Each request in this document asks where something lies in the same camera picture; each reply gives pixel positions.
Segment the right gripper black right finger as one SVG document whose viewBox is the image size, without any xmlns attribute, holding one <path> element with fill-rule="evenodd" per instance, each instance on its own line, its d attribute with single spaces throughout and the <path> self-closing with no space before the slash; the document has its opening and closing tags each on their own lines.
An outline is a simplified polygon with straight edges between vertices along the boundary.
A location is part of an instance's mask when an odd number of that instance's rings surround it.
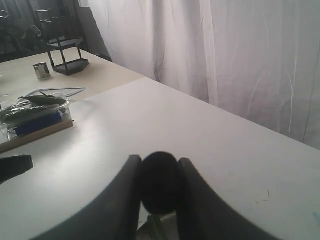
<svg viewBox="0 0 320 240">
<path fill-rule="evenodd" d="M 230 207 L 187 158 L 178 161 L 181 200 L 176 210 L 181 240 L 276 240 Z"/>
</svg>

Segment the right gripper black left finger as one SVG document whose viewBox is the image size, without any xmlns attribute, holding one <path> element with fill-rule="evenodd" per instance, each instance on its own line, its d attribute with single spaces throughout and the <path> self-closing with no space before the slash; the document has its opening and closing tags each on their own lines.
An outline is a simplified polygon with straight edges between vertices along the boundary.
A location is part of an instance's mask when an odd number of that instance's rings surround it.
<svg viewBox="0 0 320 240">
<path fill-rule="evenodd" d="M 102 193 L 80 212 L 37 236 L 38 240 L 134 240 L 141 208 L 138 155 L 128 160 Z"/>
</svg>

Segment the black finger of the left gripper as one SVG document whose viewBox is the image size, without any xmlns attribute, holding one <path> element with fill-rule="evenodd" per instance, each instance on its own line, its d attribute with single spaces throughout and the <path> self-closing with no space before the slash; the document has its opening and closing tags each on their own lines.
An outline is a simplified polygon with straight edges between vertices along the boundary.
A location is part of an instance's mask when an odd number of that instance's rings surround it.
<svg viewBox="0 0 320 240">
<path fill-rule="evenodd" d="M 13 179 L 34 167 L 30 155 L 16 155 L 0 159 L 0 184 Z"/>
</svg>

